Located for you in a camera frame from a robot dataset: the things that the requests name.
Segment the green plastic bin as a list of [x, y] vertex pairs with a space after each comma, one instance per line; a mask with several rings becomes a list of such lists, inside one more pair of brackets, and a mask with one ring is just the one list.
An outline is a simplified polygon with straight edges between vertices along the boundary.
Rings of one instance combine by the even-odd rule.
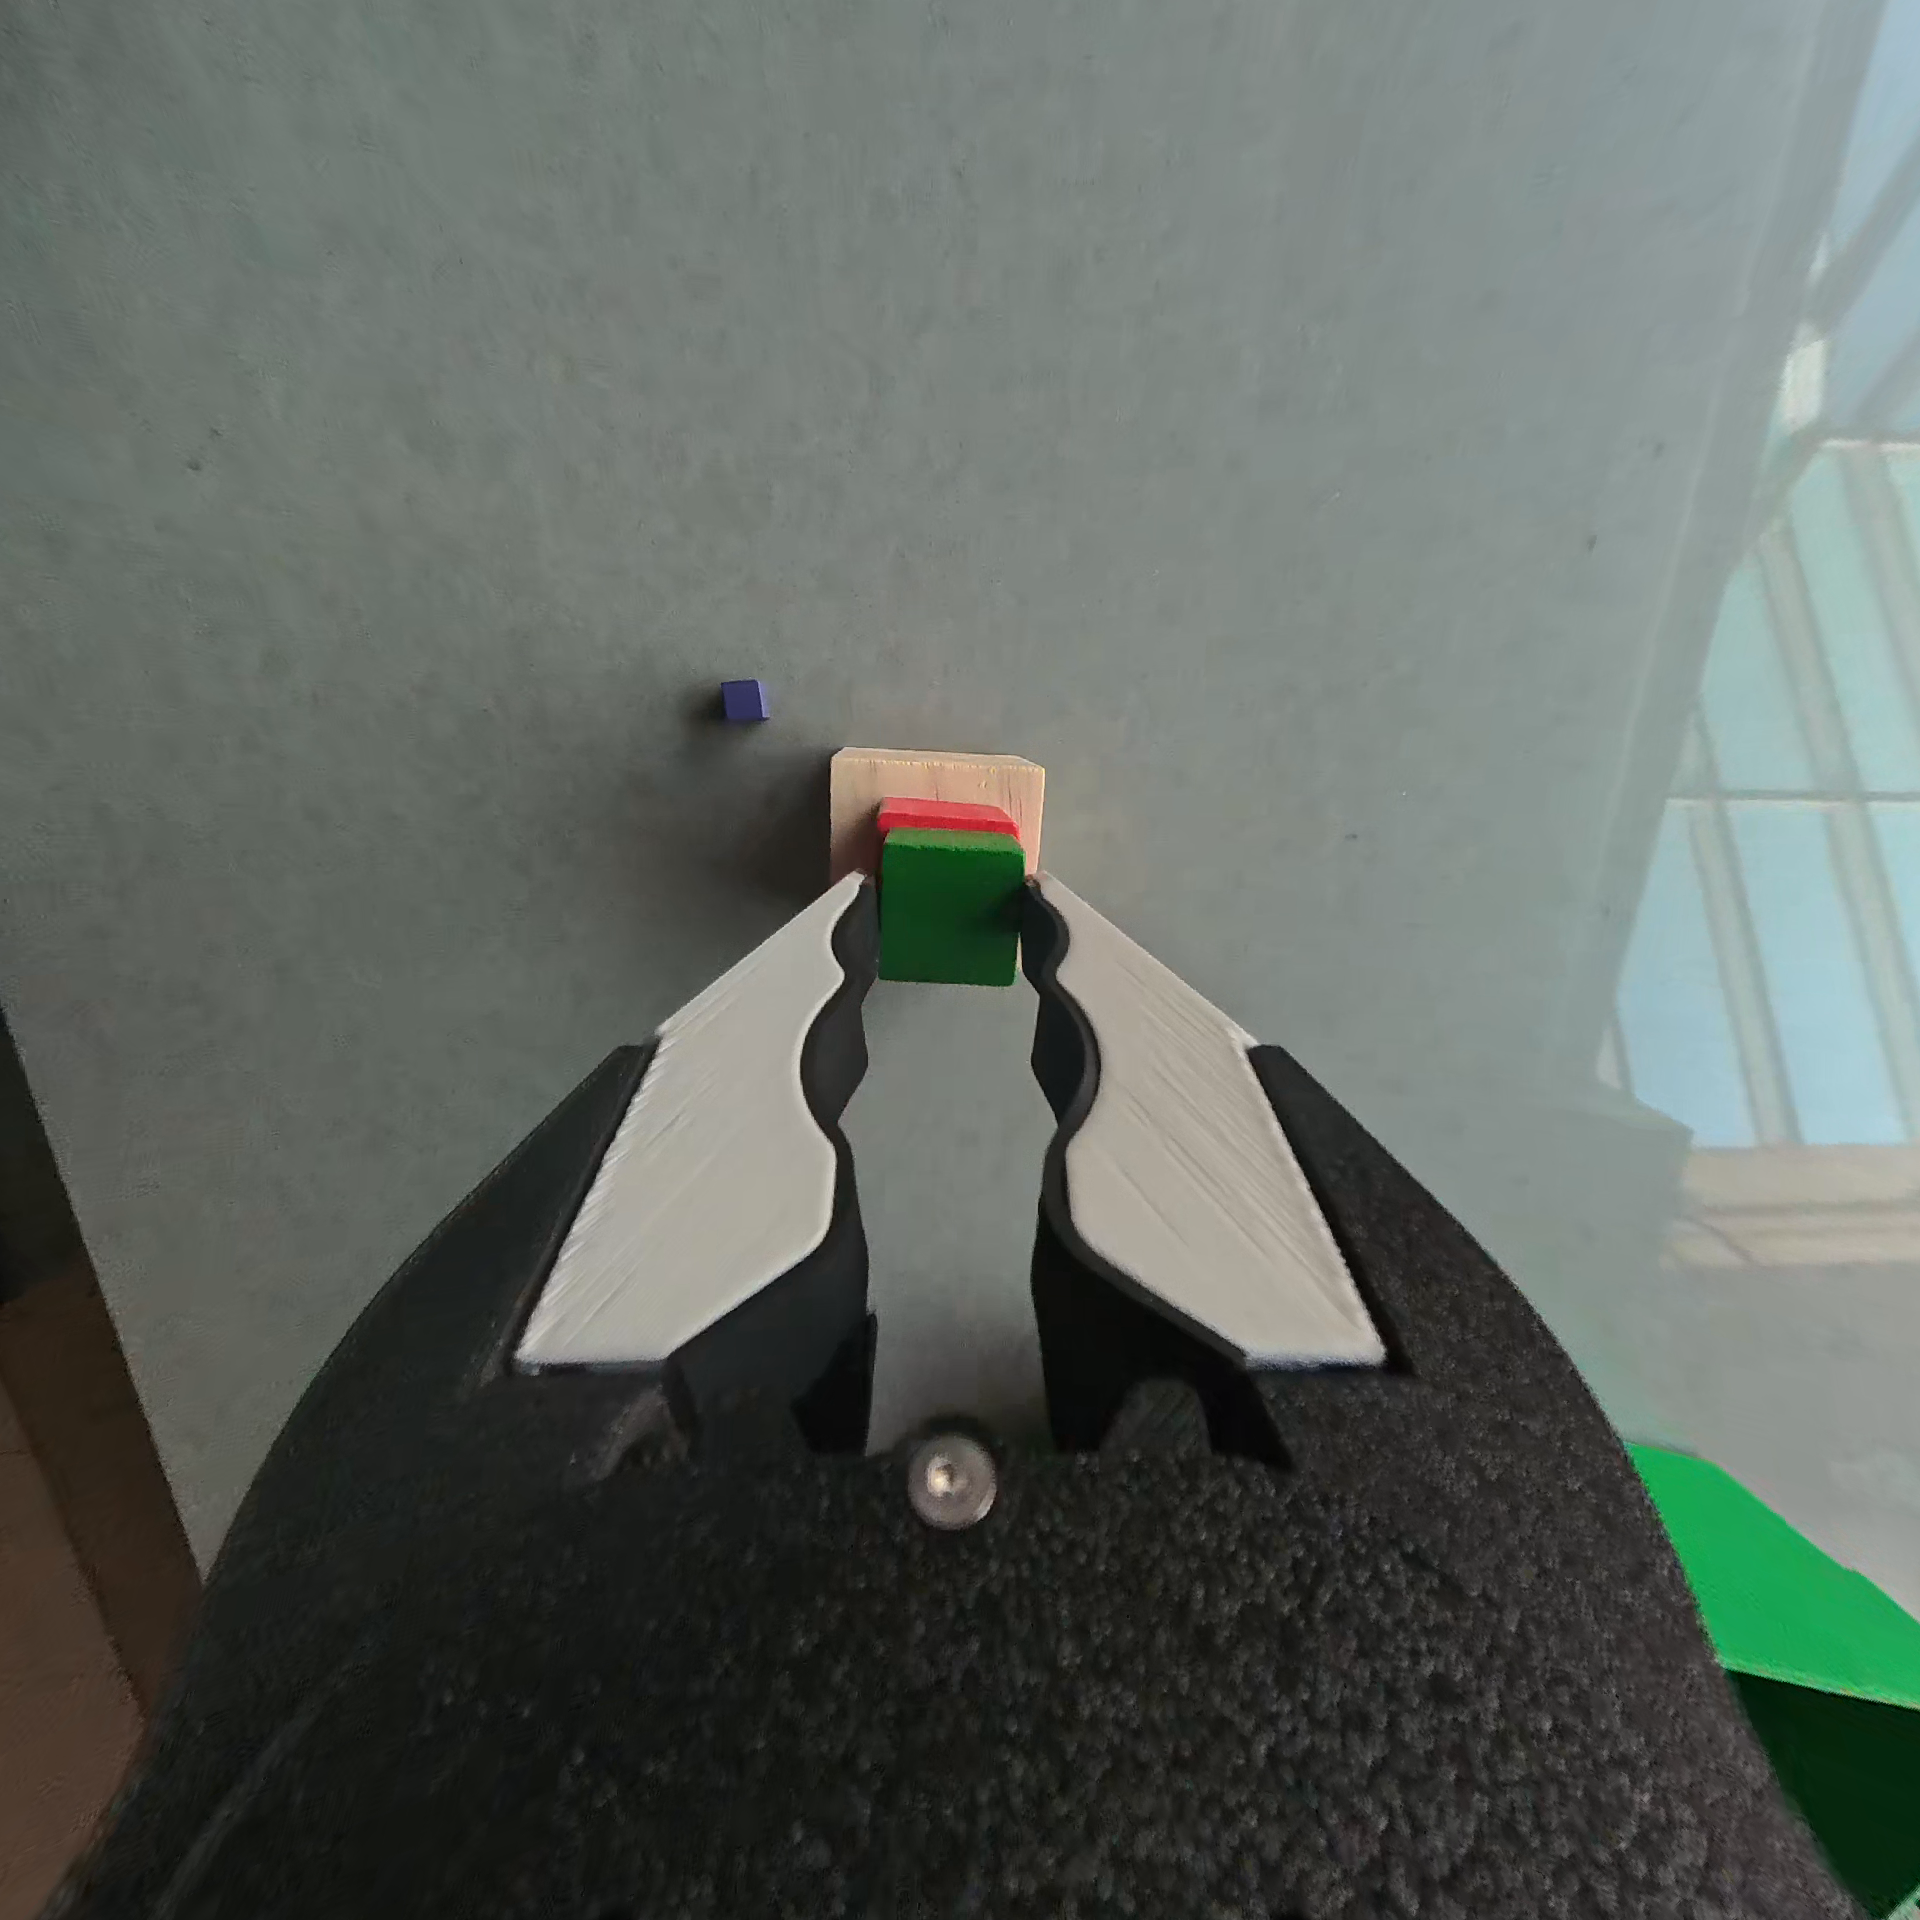
[[1624, 1449], [1708, 1649], [1867, 1917], [1920, 1908], [1920, 1622], [1692, 1451]]

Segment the large plain wooden cube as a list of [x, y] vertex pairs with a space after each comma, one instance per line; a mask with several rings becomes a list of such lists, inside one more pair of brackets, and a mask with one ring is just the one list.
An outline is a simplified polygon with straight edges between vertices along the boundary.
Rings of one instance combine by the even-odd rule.
[[1046, 847], [1046, 765], [1026, 756], [961, 756], [961, 750], [869, 750], [845, 746], [830, 756], [830, 883], [874, 878], [883, 805], [961, 805], [1011, 817], [1022, 872], [1036, 872]]

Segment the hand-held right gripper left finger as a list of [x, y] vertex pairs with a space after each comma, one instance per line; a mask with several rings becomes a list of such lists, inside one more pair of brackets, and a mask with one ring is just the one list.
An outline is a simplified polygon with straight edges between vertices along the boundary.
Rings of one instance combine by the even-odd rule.
[[654, 1029], [518, 1376], [635, 1376], [690, 1425], [768, 1393], [805, 1449], [864, 1449], [874, 1316], [845, 1107], [869, 981], [874, 884], [837, 878]]

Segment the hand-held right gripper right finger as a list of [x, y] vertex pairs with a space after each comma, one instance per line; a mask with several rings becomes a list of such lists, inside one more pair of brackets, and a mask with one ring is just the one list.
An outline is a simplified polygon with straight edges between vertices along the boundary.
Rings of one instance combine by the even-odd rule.
[[1278, 1376], [1388, 1342], [1257, 1079], [1257, 1041], [1057, 878], [1022, 884], [1031, 1079], [1055, 1113], [1031, 1232], [1046, 1418], [1097, 1451], [1167, 1391], [1200, 1449], [1276, 1461]]

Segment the small dark green wooden cube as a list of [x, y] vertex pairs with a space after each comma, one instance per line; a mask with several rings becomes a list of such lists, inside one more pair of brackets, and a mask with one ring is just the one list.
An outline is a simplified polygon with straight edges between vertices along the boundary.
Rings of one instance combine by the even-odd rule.
[[892, 828], [883, 837], [883, 981], [1011, 988], [1022, 847], [991, 828]]

